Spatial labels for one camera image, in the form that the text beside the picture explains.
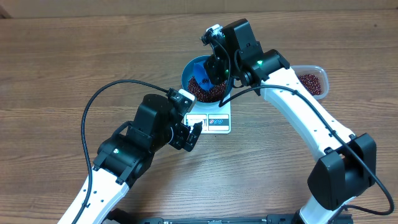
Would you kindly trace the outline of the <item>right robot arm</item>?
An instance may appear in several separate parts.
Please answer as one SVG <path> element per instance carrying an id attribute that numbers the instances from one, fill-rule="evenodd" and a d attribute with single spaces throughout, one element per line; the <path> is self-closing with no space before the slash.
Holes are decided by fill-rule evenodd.
<path id="1" fill-rule="evenodd" d="M 355 197 L 374 185 L 376 143 L 344 127 L 300 83 L 275 49 L 263 51 L 246 19 L 207 28 L 201 37 L 213 54 L 205 62 L 212 84 L 239 80 L 274 105 L 307 144 L 316 164 L 312 194 L 293 223 L 333 223 Z"/>

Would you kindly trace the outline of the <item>blue measuring scoop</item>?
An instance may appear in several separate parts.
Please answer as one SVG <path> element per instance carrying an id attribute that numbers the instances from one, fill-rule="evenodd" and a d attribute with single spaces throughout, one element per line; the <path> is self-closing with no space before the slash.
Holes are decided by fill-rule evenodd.
<path id="1" fill-rule="evenodd" d="M 210 91 L 214 85 L 210 82 L 210 78 L 204 67 L 205 61 L 196 62 L 193 65 L 193 77 L 198 83 L 199 87 L 205 91 Z"/>

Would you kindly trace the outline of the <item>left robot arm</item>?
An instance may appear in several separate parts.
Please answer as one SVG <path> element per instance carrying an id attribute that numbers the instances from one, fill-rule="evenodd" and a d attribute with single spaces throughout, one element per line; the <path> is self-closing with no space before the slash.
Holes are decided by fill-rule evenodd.
<path id="1" fill-rule="evenodd" d="M 148 94 L 133 121 L 126 121 L 97 151 L 89 176 L 60 223 L 101 223 L 152 164 L 155 153 L 170 145 L 192 151 L 202 123 L 182 123 L 197 99 L 171 89 L 166 96 Z"/>

